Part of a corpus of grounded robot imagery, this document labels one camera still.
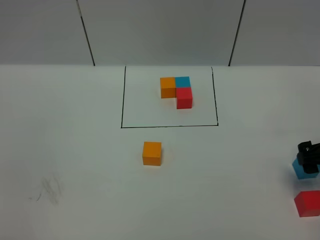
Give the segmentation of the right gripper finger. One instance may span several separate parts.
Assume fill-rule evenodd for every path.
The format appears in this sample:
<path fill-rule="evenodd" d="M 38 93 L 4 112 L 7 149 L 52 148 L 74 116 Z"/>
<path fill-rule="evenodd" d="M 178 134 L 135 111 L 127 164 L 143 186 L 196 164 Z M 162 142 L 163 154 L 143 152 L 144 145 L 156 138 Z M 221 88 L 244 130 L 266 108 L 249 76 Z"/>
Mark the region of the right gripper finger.
<path fill-rule="evenodd" d="M 302 165 L 303 170 L 306 174 L 318 174 L 319 167 L 315 163 L 305 163 Z"/>

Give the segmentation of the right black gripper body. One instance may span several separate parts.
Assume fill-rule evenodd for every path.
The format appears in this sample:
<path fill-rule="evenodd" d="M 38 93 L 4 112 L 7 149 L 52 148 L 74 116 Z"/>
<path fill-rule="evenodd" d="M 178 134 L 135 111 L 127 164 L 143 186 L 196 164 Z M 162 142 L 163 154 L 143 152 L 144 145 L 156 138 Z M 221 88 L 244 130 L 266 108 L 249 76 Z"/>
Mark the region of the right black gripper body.
<path fill-rule="evenodd" d="M 311 141 L 301 142 L 297 146 L 297 160 L 300 165 L 320 164 L 320 144 L 312 144 Z"/>

